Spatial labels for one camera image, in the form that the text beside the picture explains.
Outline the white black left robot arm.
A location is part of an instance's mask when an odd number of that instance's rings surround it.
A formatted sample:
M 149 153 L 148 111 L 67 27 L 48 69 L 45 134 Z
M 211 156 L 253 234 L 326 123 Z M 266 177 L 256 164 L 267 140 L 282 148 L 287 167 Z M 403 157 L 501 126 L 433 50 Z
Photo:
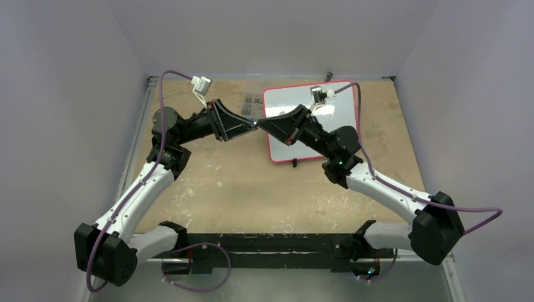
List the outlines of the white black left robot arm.
M 231 112 L 218 99 L 187 119 L 161 106 L 152 120 L 152 148 L 139 175 L 110 210 L 91 225 L 80 224 L 74 233 L 77 267 L 86 273 L 92 293 L 107 284 L 124 285 L 139 264 L 157 255 L 186 253 L 186 229 L 170 221 L 135 234 L 156 199 L 185 170 L 191 152 L 184 143 L 209 135 L 226 142 L 257 129 L 255 122 Z

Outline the pink framed whiteboard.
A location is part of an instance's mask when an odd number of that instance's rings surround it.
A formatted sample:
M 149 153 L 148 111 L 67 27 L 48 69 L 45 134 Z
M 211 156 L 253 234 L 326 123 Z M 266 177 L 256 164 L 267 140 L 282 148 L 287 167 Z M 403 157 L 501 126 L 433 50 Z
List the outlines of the pink framed whiteboard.
M 311 84 L 297 84 L 283 87 L 270 87 L 263 93 L 264 115 L 267 118 L 289 113 L 298 105 L 310 107 L 313 104 L 310 88 L 320 86 L 324 91 L 335 91 L 350 81 L 332 81 Z M 357 121 L 357 92 L 354 87 L 345 89 L 328 98 L 326 104 L 314 112 L 323 128 L 330 132 L 341 126 L 356 126 Z M 275 163 L 291 162 L 293 159 L 317 159 L 321 155 L 303 143 L 297 142 L 291 146 L 284 145 L 268 135 L 270 159 Z

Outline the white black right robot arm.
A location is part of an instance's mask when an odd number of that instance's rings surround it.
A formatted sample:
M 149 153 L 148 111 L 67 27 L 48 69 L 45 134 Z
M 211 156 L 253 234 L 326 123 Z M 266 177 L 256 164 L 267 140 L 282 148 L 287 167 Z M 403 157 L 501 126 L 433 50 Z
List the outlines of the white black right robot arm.
M 399 215 L 405 222 L 367 221 L 349 241 L 357 260 L 382 249 L 410 250 L 425 262 L 439 265 L 464 236 L 465 229 L 454 212 L 452 198 L 438 192 L 430 195 L 407 187 L 372 169 L 356 156 L 361 149 L 353 126 L 325 131 L 309 109 L 293 111 L 257 121 L 266 133 L 285 145 L 301 142 L 323 155 L 322 169 L 331 183 L 363 194 Z

